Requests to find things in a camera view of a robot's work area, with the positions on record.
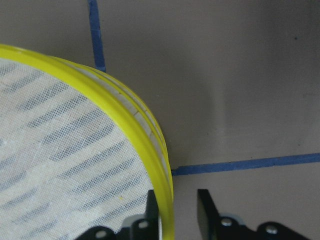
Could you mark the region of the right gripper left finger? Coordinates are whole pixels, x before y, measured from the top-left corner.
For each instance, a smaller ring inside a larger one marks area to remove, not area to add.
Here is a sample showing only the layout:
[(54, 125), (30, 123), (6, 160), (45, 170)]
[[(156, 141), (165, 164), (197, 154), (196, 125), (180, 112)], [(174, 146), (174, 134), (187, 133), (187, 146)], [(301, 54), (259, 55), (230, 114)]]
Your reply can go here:
[(145, 212), (131, 224), (132, 240), (159, 240), (159, 208), (153, 190), (147, 193)]

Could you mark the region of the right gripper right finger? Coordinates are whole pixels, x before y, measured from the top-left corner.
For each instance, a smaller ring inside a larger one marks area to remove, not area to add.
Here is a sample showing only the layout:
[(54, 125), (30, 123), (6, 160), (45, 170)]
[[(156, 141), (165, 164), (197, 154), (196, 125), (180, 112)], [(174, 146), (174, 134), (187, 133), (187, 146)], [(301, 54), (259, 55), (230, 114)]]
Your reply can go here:
[(197, 190), (197, 222), (203, 240), (217, 240), (220, 215), (207, 189)]

